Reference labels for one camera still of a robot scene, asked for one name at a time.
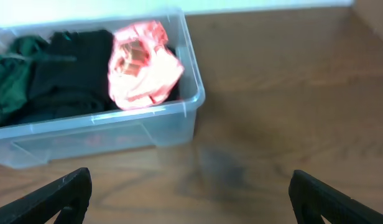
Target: green fabric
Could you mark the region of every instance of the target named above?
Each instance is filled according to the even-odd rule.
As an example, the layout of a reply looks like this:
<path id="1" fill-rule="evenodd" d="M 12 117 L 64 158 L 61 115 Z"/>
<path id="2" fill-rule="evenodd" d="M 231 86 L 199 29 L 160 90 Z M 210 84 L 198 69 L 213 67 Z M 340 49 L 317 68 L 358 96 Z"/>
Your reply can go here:
<path id="1" fill-rule="evenodd" d="M 34 72 L 33 58 L 43 54 L 48 43 L 39 36 L 16 39 L 0 55 L 0 120 L 27 102 L 27 88 Z"/>

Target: crumpled pink fabric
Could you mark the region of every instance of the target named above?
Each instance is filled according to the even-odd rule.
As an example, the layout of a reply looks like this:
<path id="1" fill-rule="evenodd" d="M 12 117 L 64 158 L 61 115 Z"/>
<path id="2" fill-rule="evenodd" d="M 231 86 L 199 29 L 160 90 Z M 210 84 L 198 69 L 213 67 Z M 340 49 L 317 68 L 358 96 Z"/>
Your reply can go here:
<path id="1" fill-rule="evenodd" d="M 109 61 L 109 95 L 122 110 L 162 103 L 184 71 L 164 46 L 161 23 L 138 22 L 114 33 Z"/>

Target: wooden table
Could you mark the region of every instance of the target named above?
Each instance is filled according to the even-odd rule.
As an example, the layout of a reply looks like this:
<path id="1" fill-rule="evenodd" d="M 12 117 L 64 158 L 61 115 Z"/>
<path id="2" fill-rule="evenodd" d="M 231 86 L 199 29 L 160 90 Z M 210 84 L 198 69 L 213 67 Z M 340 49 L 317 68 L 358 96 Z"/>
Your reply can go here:
<path id="1" fill-rule="evenodd" d="M 302 169 L 383 213 L 383 42 L 347 8 L 189 16 L 206 101 L 195 140 L 0 166 L 0 206 L 79 167 L 85 223 L 296 223 Z"/>

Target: storage box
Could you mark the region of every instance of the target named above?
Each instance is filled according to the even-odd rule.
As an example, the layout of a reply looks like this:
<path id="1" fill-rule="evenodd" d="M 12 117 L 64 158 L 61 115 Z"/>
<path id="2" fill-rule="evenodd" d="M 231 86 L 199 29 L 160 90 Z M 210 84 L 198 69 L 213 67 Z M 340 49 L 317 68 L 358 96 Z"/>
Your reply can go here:
<path id="1" fill-rule="evenodd" d="M 141 146 L 171 146 L 191 141 L 196 110 L 205 91 L 196 64 L 185 16 L 173 10 L 138 18 L 110 18 L 0 28 L 0 54 L 21 35 L 38 34 L 48 39 L 54 31 L 112 32 L 135 21 L 160 21 L 185 67 L 179 81 L 182 100 L 130 111 L 109 111 L 41 123 L 0 128 L 0 164 L 23 169 L 52 159 L 85 156 Z"/>

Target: folded clothes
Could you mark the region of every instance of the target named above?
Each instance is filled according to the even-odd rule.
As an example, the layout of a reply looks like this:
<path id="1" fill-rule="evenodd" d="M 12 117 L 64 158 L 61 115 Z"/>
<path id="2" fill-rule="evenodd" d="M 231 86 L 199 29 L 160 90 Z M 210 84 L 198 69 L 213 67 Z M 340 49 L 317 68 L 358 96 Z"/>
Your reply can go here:
<path id="1" fill-rule="evenodd" d="M 2 126 L 105 111 L 113 35 L 106 30 L 57 32 L 46 54 L 74 60 L 40 62 L 29 88 L 30 101 Z"/>
<path id="2" fill-rule="evenodd" d="M 165 48 L 161 23 L 138 22 L 114 34 L 109 63 L 109 95 L 122 110 L 164 102 L 183 73 L 180 61 Z"/>
<path id="3" fill-rule="evenodd" d="M 35 61 L 48 43 L 39 36 L 16 39 L 0 55 L 0 123 L 27 102 Z"/>

